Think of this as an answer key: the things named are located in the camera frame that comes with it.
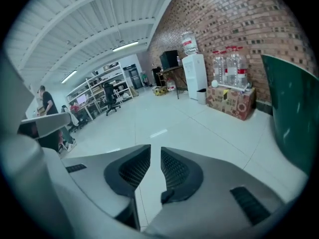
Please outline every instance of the black speaker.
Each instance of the black speaker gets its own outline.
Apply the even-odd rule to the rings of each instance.
[[[165,51],[160,56],[160,61],[163,69],[165,70],[171,67],[178,66],[177,56],[177,50]]]

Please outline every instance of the brick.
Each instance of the brick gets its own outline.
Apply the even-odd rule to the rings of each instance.
[[[274,55],[288,61],[294,58],[294,63],[318,76],[306,35],[281,0],[172,0],[148,49],[155,67],[161,66],[160,55],[164,51],[177,49],[181,58],[186,56],[180,41],[180,35],[186,30],[195,33],[199,50],[204,55],[209,84],[213,80],[212,51],[225,49],[228,45],[244,46],[243,53],[251,65],[248,79],[254,83],[259,100],[271,101],[258,50],[261,54]]]

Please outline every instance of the white shelving unit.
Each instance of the white shelving unit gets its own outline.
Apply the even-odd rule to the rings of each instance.
[[[91,114],[89,113],[89,111],[87,110],[87,106],[92,105],[94,103],[97,110],[100,113],[102,112],[102,110],[104,108],[101,108],[99,105],[99,101],[100,101],[101,97],[97,97],[97,96],[104,92],[104,88],[103,88],[104,83],[113,82],[115,80],[121,80],[120,82],[113,84],[113,86],[117,87],[117,86],[126,84],[127,88],[123,89],[123,90],[118,90],[117,95],[120,95],[120,97],[121,97],[122,94],[124,94],[125,92],[128,92],[128,94],[130,95],[129,98],[133,98],[131,89],[129,88],[129,85],[127,83],[125,73],[124,73],[124,70],[121,66],[121,63],[117,62],[117,65],[112,67],[112,68],[110,68],[109,65],[105,65],[103,68],[107,68],[107,69],[103,73],[101,73],[97,76],[94,76],[90,79],[86,79],[84,83],[82,83],[81,85],[76,87],[74,90],[72,90],[66,97],[68,103],[72,104],[81,95],[84,95],[84,94],[88,95],[87,103],[84,104],[83,106],[81,106],[81,108],[85,108],[86,112],[88,113],[88,116],[92,120],[93,120],[93,118],[92,118]],[[102,81],[91,86],[92,82],[98,81],[99,79],[102,79]],[[100,88],[100,90],[97,92],[93,91],[96,87]]]

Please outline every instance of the trash can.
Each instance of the trash can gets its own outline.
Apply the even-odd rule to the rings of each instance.
[[[197,91],[197,101],[200,105],[206,104],[206,89],[201,89]]]

